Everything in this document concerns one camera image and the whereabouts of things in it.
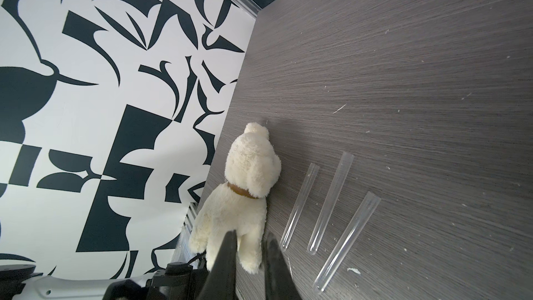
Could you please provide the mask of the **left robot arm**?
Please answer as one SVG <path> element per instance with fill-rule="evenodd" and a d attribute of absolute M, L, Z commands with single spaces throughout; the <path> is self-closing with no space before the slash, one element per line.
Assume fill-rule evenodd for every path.
<path fill-rule="evenodd" d="M 35 265 L 2 265 L 2 299 L 196 299 L 207 269 L 172 262 L 138 277 L 67 280 L 35 272 Z"/>

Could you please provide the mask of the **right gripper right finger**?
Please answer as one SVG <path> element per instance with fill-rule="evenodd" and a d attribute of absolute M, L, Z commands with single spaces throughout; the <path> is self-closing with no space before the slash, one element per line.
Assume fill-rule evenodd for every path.
<path fill-rule="evenodd" d="M 291 277 L 280 245 L 273 233 L 267 233 L 263 240 L 263 267 L 265 271 L 265 299 L 302 300 Z"/>

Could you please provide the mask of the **test tube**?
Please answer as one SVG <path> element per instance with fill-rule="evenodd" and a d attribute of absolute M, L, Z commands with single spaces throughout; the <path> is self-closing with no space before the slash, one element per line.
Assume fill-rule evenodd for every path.
<path fill-rule="evenodd" d="M 328 193 L 326 195 L 312 235 L 310 237 L 310 241 L 308 243 L 308 253 L 311 255 L 315 255 L 318 252 L 321 241 L 326 232 L 329 220 L 333 214 L 335 204 L 340 196 L 341 189 L 344 186 L 344 182 L 351 169 L 351 165 L 354 161 L 354 158 L 354 155 L 347 151 L 344 151 L 340 158 L 339 164 L 337 165 L 337 169 L 335 171 L 335 175 L 333 176 L 333 180 L 330 183 Z"/>
<path fill-rule="evenodd" d="M 293 209 L 291 210 L 290 217 L 287 221 L 283 235 L 281 237 L 280 248 L 282 251 L 287 251 L 290 246 L 291 239 L 294 235 L 296 226 L 298 224 L 298 221 L 300 220 L 301 214 L 305 207 L 305 203 L 312 190 L 312 186 L 314 185 L 319 170 L 320 167 L 315 163 L 311 162 L 302 182 L 301 188 L 298 192 L 298 197 L 294 203 Z"/>
<path fill-rule="evenodd" d="M 313 283 L 313 290 L 316 293 L 323 293 L 325 291 L 380 202 L 381 198 L 376 194 L 370 191 L 366 193 L 362 203 L 359 205 L 344 233 L 342 233 L 336 246 L 318 273 Z"/>

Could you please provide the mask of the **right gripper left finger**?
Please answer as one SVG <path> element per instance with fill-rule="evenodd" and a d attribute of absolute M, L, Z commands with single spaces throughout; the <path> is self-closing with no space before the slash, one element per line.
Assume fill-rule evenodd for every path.
<path fill-rule="evenodd" d="M 229 231 L 223 238 L 215 263 L 197 297 L 198 300 L 235 300 L 237 234 Z"/>

